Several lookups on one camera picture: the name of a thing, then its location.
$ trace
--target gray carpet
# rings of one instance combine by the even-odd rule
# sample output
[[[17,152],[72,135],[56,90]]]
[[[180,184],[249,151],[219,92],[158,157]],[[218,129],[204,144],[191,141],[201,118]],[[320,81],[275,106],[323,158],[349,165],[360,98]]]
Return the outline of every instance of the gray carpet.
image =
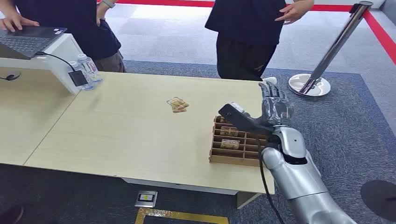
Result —
[[[125,62],[131,73],[217,76],[213,65]],[[302,72],[305,71],[267,69],[265,75],[277,77],[280,86],[285,87],[288,77]],[[325,184],[347,214],[360,224],[391,223],[363,204],[360,187],[373,179],[396,183],[396,138],[359,74],[329,72],[325,77],[333,90],[321,99],[301,98],[284,88],[295,104],[292,127],[305,137]],[[263,196],[237,210],[234,196],[0,165],[0,212],[15,203],[27,204],[22,224],[132,224],[137,212],[133,204],[137,191],[142,189],[159,192],[156,209],[223,216],[232,224],[277,223]],[[295,223],[279,191],[273,200],[285,222]],[[145,224],[167,223],[189,222],[157,217],[145,221]]]

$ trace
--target laptop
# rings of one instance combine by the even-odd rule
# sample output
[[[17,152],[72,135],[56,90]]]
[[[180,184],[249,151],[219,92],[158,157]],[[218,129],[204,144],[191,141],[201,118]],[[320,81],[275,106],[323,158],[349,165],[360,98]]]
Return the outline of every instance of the laptop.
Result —
[[[0,30],[0,57],[30,60],[45,50],[67,29],[23,26],[22,30]]]

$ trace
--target person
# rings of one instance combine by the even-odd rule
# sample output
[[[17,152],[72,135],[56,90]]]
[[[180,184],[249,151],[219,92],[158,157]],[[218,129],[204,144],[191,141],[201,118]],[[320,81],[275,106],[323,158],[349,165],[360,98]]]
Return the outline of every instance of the person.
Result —
[[[17,224],[23,215],[23,205],[15,205],[0,215],[1,224]]]
[[[0,11],[5,15],[0,28],[15,32],[22,26],[65,27],[98,70],[125,72],[121,44],[105,20],[107,10],[116,1],[0,0]]]
[[[218,32],[217,71],[221,78],[262,81],[282,26],[299,20],[313,0],[216,0],[206,22]]]

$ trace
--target wristwatch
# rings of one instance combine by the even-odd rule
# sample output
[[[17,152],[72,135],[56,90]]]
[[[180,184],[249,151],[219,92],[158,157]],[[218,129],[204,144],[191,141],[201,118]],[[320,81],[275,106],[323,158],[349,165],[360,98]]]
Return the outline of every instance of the wristwatch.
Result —
[[[108,5],[110,8],[114,8],[114,6],[115,6],[115,4],[112,3],[112,2],[109,1],[109,0],[101,0],[100,2],[105,3],[105,4]]]

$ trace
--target chrome stanchion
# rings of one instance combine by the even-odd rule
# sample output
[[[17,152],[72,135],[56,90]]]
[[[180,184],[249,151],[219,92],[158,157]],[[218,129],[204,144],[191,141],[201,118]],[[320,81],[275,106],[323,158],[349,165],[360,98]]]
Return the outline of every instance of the chrome stanchion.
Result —
[[[373,3],[370,1],[361,1],[352,7],[349,12],[351,13],[351,16],[348,22],[345,24],[341,33],[338,35],[337,39],[317,65],[313,73],[298,74],[289,79],[288,87],[293,93],[303,97],[315,98],[324,96],[330,92],[330,83],[324,78],[321,78],[321,76],[344,43],[351,36],[352,32],[359,25],[360,21],[363,19],[364,13],[369,10],[372,5]]]

